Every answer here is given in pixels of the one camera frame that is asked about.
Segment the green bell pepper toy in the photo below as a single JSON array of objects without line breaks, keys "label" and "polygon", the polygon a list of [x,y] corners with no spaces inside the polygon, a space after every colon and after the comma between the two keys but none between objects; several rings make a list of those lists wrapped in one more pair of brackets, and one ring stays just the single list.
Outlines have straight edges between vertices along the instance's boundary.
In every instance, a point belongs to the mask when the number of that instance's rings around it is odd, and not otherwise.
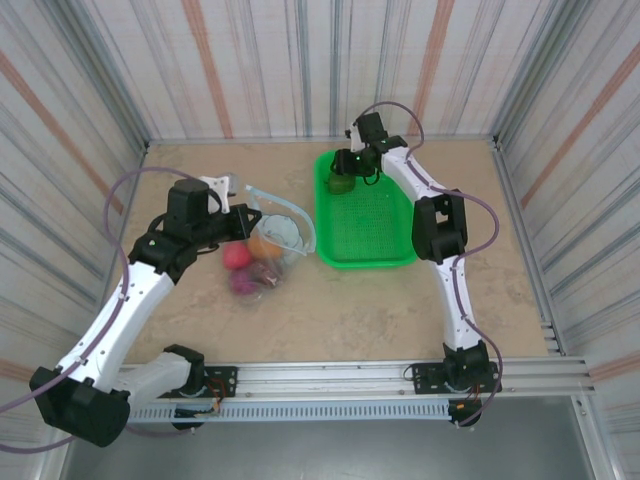
[{"label": "green bell pepper toy", "polygon": [[329,172],[327,189],[331,195],[343,195],[354,190],[356,177],[352,175],[341,175],[334,171]]}]

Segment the orange toy fruit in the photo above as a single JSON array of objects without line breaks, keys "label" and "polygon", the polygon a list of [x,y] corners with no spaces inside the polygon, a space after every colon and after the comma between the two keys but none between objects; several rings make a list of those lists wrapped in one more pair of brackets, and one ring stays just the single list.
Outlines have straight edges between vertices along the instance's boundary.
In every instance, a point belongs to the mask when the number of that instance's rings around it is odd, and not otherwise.
[{"label": "orange toy fruit", "polygon": [[279,245],[275,245],[259,235],[249,238],[247,248],[256,260],[277,260],[283,254],[283,249]]}]

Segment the clear blue-zipper zip-top bag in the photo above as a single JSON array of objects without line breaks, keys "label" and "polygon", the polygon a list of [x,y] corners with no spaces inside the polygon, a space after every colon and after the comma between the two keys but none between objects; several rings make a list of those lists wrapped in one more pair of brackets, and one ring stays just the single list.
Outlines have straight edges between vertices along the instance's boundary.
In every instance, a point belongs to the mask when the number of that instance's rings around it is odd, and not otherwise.
[{"label": "clear blue-zipper zip-top bag", "polygon": [[[249,207],[260,210],[262,212],[262,218],[257,225],[257,231],[245,240],[238,240],[231,243],[242,242],[247,246],[247,242],[251,236],[259,235],[269,242],[279,245],[283,249],[283,254],[280,259],[256,260],[252,257],[251,264],[243,268],[249,270],[253,275],[252,265],[255,262],[264,262],[278,266],[283,273],[283,282],[277,287],[279,288],[283,286],[288,279],[295,264],[302,258],[315,252],[317,237],[313,221],[303,208],[289,200],[251,185],[247,185],[245,190],[248,193]],[[230,289],[229,275],[231,271],[225,270],[227,272],[228,286]],[[255,294],[248,296],[235,295],[231,289],[230,291],[237,299],[251,302],[261,299],[261,297],[277,288],[268,289],[259,284],[259,290]]]}]

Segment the dark red round toy fruit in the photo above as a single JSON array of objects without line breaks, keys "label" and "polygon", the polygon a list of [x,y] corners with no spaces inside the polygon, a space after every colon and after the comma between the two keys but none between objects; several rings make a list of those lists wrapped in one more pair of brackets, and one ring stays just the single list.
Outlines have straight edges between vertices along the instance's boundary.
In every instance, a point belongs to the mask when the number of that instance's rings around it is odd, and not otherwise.
[{"label": "dark red round toy fruit", "polygon": [[277,288],[283,282],[283,273],[278,266],[255,262],[252,269],[255,281],[268,289]]}]

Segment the green plastic mesh basket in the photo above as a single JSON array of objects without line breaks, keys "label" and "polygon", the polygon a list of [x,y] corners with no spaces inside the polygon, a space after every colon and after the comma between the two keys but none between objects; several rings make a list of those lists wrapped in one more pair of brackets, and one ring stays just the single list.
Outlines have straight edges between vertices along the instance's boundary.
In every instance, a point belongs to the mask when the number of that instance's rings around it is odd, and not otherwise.
[{"label": "green plastic mesh basket", "polygon": [[411,242],[413,204],[393,180],[382,175],[374,184],[356,180],[354,189],[329,191],[334,153],[314,164],[316,252],[336,269],[402,267],[417,256]]}]

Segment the purple round toy fruit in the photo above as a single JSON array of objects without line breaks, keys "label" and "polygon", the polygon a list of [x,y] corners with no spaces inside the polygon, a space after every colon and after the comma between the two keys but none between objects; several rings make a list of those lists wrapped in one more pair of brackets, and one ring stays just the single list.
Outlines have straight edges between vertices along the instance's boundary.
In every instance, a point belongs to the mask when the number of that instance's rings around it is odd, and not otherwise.
[{"label": "purple round toy fruit", "polygon": [[239,296],[253,295],[259,290],[259,284],[249,270],[234,270],[229,275],[229,285],[233,294]]}]

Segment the aluminium side frame rail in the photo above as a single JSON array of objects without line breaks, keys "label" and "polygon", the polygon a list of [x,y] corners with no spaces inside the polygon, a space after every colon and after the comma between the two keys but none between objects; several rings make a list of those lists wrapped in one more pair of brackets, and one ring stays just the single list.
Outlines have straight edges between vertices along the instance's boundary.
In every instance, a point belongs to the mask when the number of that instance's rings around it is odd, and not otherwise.
[{"label": "aluminium side frame rail", "polygon": [[563,338],[556,328],[555,308],[552,305],[550,293],[543,279],[540,262],[536,258],[527,232],[521,206],[507,169],[507,157],[504,148],[497,136],[492,137],[489,144],[492,148],[494,165],[535,299],[540,324],[544,331],[548,354],[550,356],[565,357],[567,353],[564,349]]}]

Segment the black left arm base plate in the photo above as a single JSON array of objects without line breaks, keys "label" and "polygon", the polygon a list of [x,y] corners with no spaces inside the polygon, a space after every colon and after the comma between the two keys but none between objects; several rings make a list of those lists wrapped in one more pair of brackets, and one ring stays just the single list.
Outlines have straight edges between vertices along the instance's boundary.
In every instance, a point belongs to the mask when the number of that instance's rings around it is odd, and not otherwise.
[{"label": "black left arm base plate", "polygon": [[206,366],[204,383],[197,393],[187,394],[175,389],[164,393],[161,399],[219,399],[233,398],[238,385],[236,366]]}]

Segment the aluminium mounting rail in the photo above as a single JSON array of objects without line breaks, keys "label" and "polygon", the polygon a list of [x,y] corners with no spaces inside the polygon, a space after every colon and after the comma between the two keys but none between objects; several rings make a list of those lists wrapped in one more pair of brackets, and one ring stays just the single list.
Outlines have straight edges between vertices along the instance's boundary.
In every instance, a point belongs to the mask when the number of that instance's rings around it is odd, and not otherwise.
[{"label": "aluminium mounting rail", "polygon": [[[239,363],[235,399],[387,399],[415,394],[410,361]],[[503,397],[582,396],[595,393],[578,357],[503,360]]]}]

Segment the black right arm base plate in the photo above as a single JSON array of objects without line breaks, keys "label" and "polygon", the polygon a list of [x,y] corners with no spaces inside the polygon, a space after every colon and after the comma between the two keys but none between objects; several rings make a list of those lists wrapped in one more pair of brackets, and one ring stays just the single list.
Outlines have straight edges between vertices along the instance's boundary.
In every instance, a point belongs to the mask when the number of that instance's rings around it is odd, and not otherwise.
[{"label": "black right arm base plate", "polygon": [[498,379],[498,365],[485,362],[475,366],[457,367],[448,361],[414,363],[410,366],[414,393],[469,394],[475,389],[491,393],[495,387],[503,387]]}]

